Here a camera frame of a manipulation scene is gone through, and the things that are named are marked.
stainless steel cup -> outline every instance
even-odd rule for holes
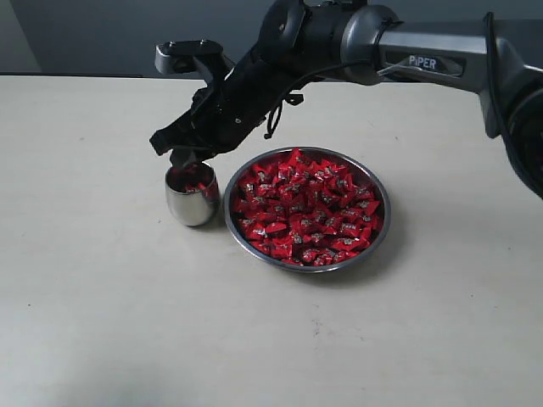
[[[221,204],[221,193],[213,169],[197,163],[185,170],[171,167],[166,172],[166,202],[171,214],[185,226],[202,226]],[[200,188],[189,189],[189,186]]]

pile of candy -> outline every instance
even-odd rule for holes
[[[372,244],[383,222],[373,185],[345,165],[309,159],[297,148],[283,162],[254,164],[238,182],[233,211],[253,247],[284,263],[332,265]]]

robotic arm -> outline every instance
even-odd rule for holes
[[[542,37],[543,20],[405,23],[366,0],[277,0],[235,66],[216,42],[157,47],[161,73],[198,71],[207,87],[151,144],[183,167],[232,151],[267,114],[271,137],[283,102],[303,102],[292,91],[313,81],[431,82],[479,95],[487,135],[502,136],[513,169],[543,198]]]

table surface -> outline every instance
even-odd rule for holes
[[[308,86],[211,161],[346,153],[393,205],[359,268],[301,276],[177,224],[149,136],[199,81],[0,77],[0,405],[539,406],[543,205],[476,96]]]

gray wall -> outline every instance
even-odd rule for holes
[[[156,76],[154,44],[207,37],[239,59],[273,0],[12,0],[44,72]],[[403,20],[543,18],[541,0],[381,0]]]
[[[39,71],[11,3],[0,0],[0,72]]]

